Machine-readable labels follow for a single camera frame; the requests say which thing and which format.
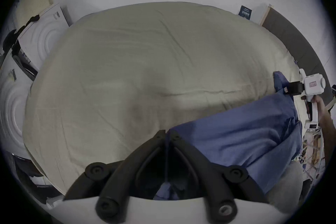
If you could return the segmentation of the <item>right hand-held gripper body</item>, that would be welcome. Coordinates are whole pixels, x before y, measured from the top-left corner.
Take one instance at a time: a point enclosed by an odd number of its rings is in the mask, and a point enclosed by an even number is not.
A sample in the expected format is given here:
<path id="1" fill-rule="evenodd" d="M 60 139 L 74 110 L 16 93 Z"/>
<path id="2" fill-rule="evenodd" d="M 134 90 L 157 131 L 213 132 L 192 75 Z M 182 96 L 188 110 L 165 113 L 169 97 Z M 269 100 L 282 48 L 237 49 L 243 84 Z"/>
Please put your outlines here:
<path id="1" fill-rule="evenodd" d="M 319 74 L 306 75 L 304 69 L 299 69 L 301 80 L 293 83 L 293 95 L 303 95 L 306 97 L 306 104 L 309 107 L 308 120 L 306 122 L 318 122 L 317 103 L 312 102 L 316 95 L 324 92 L 326 81 Z"/>

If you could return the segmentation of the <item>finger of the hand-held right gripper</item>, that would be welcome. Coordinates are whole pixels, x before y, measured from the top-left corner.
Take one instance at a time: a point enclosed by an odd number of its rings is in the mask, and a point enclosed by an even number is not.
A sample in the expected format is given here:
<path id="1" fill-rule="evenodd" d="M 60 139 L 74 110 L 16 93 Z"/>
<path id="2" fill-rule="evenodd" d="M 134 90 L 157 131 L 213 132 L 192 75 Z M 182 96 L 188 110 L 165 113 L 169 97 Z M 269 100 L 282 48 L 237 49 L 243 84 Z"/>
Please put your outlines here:
<path id="1" fill-rule="evenodd" d="M 295 94 L 295 82 L 288 83 L 286 87 L 283 88 L 284 94 L 294 95 Z"/>

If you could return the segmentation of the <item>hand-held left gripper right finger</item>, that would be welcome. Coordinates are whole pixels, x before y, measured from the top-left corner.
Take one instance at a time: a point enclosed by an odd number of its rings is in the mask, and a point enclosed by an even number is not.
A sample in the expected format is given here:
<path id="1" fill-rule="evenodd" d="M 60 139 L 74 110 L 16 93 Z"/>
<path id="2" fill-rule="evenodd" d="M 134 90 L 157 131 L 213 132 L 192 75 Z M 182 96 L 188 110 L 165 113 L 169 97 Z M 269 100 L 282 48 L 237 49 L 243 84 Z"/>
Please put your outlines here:
<path id="1" fill-rule="evenodd" d="M 174 130 L 167 133 L 167 182 L 181 200 L 204 197 L 210 222 L 231 222 L 238 214 L 235 198 L 269 204 L 245 168 L 211 163 Z"/>

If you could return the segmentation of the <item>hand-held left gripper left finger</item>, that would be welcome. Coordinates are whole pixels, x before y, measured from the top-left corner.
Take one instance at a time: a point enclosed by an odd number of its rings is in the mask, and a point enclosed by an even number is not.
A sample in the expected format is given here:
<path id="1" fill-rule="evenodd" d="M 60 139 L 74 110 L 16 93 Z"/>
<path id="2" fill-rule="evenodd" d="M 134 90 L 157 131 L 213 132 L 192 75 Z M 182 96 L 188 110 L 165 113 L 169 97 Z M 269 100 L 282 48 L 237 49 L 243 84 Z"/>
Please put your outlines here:
<path id="1" fill-rule="evenodd" d="M 100 219 L 126 219 L 131 195 L 153 199 L 165 181 L 166 131 L 114 163 L 89 164 L 67 191 L 64 201 L 98 197 L 95 212 Z"/>

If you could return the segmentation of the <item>person's right hand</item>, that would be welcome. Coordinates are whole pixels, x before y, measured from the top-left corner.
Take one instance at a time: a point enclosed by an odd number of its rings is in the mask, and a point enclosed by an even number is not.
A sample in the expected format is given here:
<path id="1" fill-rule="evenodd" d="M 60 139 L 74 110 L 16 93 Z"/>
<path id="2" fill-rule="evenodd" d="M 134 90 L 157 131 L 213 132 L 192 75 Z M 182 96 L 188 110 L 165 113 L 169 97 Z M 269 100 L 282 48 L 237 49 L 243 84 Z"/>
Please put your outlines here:
<path id="1" fill-rule="evenodd" d="M 301 96 L 300 99 L 304 100 L 306 103 L 306 97 L 307 96 Z M 311 99 L 311 102 L 317 104 L 318 114 L 323 115 L 325 113 L 325 104 L 323 99 L 319 95 L 314 95 Z M 306 104 L 306 112 L 307 114 L 310 113 L 310 107 L 308 104 Z"/>

